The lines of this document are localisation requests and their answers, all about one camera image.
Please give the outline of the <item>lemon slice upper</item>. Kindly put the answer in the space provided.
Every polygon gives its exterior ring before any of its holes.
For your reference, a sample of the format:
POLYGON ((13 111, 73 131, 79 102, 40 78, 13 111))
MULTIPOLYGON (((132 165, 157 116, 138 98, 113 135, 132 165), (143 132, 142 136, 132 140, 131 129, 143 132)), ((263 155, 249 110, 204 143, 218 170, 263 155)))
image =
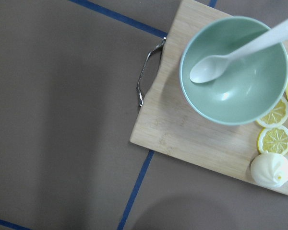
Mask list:
POLYGON ((288 118, 288 102, 283 96, 276 106, 256 122, 264 128, 275 128, 283 125, 288 118))

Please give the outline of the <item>white garlic bulb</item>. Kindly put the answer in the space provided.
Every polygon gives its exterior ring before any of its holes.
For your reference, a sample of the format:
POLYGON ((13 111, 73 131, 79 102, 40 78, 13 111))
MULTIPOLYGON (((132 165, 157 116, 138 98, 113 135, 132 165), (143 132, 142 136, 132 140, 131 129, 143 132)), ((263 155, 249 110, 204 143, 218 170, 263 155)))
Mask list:
POLYGON ((260 186, 281 187, 288 181, 288 160, 278 153, 260 154, 250 165, 251 176, 260 186))

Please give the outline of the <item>lemon slice lower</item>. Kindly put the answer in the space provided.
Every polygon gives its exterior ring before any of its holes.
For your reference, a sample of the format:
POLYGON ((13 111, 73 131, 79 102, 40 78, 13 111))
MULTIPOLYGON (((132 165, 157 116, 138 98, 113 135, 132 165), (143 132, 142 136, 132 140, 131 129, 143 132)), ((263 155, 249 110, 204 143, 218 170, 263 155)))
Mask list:
POLYGON ((257 148, 261 154, 278 153, 285 156, 288 153, 288 128, 264 128, 258 136, 257 148))

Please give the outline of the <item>white plastic spoon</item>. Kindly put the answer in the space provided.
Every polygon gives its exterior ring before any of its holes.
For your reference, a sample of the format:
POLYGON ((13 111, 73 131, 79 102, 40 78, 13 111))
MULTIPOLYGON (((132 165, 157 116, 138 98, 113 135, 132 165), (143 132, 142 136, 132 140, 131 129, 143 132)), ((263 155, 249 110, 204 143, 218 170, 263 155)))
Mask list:
POLYGON ((220 77, 239 58, 254 54, 288 39, 288 19, 227 55, 211 55, 200 60, 190 71, 190 80, 205 83, 220 77))

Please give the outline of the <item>green bowl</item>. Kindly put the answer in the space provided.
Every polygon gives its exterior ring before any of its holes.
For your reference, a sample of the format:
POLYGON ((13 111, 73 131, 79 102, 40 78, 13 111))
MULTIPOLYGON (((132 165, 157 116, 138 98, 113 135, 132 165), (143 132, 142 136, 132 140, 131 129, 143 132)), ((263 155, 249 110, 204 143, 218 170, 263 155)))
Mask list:
POLYGON ((209 55, 225 55, 268 30, 264 23, 242 16, 212 22, 187 44, 180 59, 180 85, 188 104, 213 122, 237 126, 267 114, 281 99, 288 81, 288 58, 277 44, 230 66, 219 78, 194 83, 192 67, 209 55))

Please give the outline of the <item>lemon slice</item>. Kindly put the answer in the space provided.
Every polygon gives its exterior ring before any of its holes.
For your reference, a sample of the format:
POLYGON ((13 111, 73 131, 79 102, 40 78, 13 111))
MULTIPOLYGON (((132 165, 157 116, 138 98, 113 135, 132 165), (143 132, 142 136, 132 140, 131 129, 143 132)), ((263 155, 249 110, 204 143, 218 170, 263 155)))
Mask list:
POLYGON ((288 153, 288 128, 264 128, 258 136, 257 148, 261 154, 278 153, 285 156, 288 153))
POLYGON ((264 128, 275 128, 283 125, 288 118, 288 102, 283 96, 276 106, 256 122, 264 128))

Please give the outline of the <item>bamboo cutting board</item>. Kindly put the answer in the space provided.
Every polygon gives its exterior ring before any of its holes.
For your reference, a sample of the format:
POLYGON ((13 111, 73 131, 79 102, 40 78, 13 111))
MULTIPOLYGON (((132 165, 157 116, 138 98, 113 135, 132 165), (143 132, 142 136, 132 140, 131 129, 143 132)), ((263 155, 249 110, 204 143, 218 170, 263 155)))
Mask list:
POLYGON ((250 163, 258 154, 260 126, 225 126, 203 118, 186 102, 179 81, 180 58, 187 43, 204 26, 226 16, 194 0, 180 3, 130 142, 253 183, 250 163))

